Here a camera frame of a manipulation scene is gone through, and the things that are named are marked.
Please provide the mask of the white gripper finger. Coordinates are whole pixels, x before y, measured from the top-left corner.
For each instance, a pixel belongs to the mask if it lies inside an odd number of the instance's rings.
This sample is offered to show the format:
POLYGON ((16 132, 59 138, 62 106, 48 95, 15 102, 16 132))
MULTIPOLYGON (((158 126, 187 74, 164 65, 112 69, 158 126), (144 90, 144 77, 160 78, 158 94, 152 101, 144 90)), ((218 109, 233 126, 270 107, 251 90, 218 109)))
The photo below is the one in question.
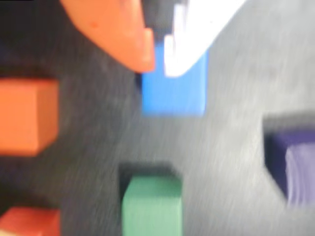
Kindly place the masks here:
POLYGON ((164 73, 185 74, 208 50, 244 0, 186 0, 174 4, 173 29, 164 36, 164 73))

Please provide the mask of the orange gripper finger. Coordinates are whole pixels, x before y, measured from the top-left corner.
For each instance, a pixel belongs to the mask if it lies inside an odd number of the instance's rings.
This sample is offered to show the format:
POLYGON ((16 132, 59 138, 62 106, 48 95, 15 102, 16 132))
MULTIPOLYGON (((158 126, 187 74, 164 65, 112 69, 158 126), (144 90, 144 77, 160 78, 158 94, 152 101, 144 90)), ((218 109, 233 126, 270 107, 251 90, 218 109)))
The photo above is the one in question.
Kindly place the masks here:
POLYGON ((74 26, 128 69, 155 68, 154 33, 144 22, 139 0, 62 0, 74 26))

